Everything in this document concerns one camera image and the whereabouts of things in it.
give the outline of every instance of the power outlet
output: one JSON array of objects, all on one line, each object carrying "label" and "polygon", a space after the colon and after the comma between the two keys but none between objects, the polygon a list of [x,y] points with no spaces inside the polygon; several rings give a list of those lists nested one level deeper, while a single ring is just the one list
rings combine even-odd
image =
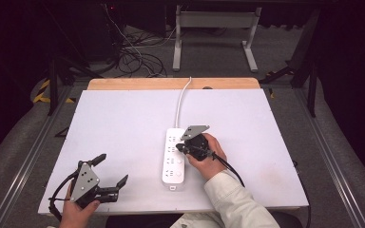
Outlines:
[{"label": "power outlet", "polygon": [[176,144],[183,143],[181,136],[184,131],[181,128],[169,128],[165,134],[162,181],[170,191],[178,191],[183,187],[185,155],[177,149]]}]

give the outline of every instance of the white table surface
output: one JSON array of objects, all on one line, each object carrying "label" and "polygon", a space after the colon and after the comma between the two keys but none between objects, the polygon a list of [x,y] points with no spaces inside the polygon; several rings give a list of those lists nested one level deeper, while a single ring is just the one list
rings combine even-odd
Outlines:
[{"label": "white table surface", "polygon": [[[188,161],[181,192],[162,183],[165,131],[174,127],[180,90],[84,91],[67,139],[52,171],[38,213],[48,214],[48,198],[77,168],[106,153],[93,171],[100,187],[129,179],[117,202],[102,203],[98,214],[212,211],[200,173]],[[254,199],[267,208],[308,205],[285,143],[262,89],[188,89],[180,127],[210,125]],[[67,185],[58,194],[64,198]],[[62,202],[56,201],[62,211]]]}]

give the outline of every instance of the human hand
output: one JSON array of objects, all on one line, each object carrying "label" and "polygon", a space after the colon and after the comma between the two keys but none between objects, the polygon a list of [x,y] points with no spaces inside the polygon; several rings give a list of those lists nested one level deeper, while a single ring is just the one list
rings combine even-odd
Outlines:
[{"label": "human hand", "polygon": [[[67,189],[67,199],[70,199],[70,186]],[[85,228],[88,219],[93,215],[99,207],[100,202],[95,200],[91,202],[85,209],[82,209],[77,203],[70,200],[64,202],[64,211],[62,214],[61,224],[59,228]]]},{"label": "human hand", "polygon": [[[203,133],[203,136],[208,140],[209,149],[227,161],[226,155],[221,149],[218,140],[207,133]],[[203,161],[198,161],[189,154],[187,154],[186,157],[188,158],[189,163],[196,167],[207,181],[226,169],[226,167],[220,161],[213,160],[211,157],[208,157]]]}]

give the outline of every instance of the white sleeve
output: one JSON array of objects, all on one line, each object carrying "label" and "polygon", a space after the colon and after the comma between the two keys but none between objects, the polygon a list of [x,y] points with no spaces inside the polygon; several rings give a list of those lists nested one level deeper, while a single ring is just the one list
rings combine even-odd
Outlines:
[{"label": "white sleeve", "polygon": [[279,227],[271,214],[226,171],[209,180],[205,191],[226,228]]}]

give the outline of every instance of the metal rail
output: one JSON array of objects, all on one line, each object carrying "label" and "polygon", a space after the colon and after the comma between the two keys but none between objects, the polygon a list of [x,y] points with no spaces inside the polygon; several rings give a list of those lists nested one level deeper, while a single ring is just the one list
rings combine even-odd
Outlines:
[{"label": "metal rail", "polygon": [[342,198],[343,203],[345,204],[345,208],[348,211],[349,217],[352,220],[354,227],[365,228],[365,218],[363,213],[358,206],[354,194],[346,181],[346,178],[342,174],[342,171],[336,162],[334,157],[333,151],[331,150],[330,146],[328,145],[327,141],[325,140],[324,135],[322,134],[321,128],[315,118],[309,113],[306,104],[306,97],[301,91],[300,88],[294,89],[296,97],[298,98],[298,102],[301,104],[302,109],[304,110],[305,115],[309,121],[310,126],[312,126],[316,136],[317,142],[320,147],[321,156],[327,165],[327,168],[331,174],[331,177],[334,181],[336,186],[336,190],[339,193],[340,197]]},{"label": "metal rail", "polygon": [[47,119],[37,136],[37,139],[34,141],[34,144],[31,147],[21,168],[16,174],[8,193],[5,195],[0,205],[0,227],[4,227],[5,221],[8,218],[10,211],[12,210],[15,202],[19,198],[20,193],[22,192],[23,187],[25,186],[26,181],[29,178],[29,174],[31,173],[34,164],[37,162],[37,159],[40,156],[42,147],[46,142],[47,134],[49,133],[53,123],[55,122],[55,119],[58,116],[62,105],[67,100],[70,91],[71,87],[65,86],[64,90],[61,92],[58,107],[55,109],[51,116],[47,116]]}]

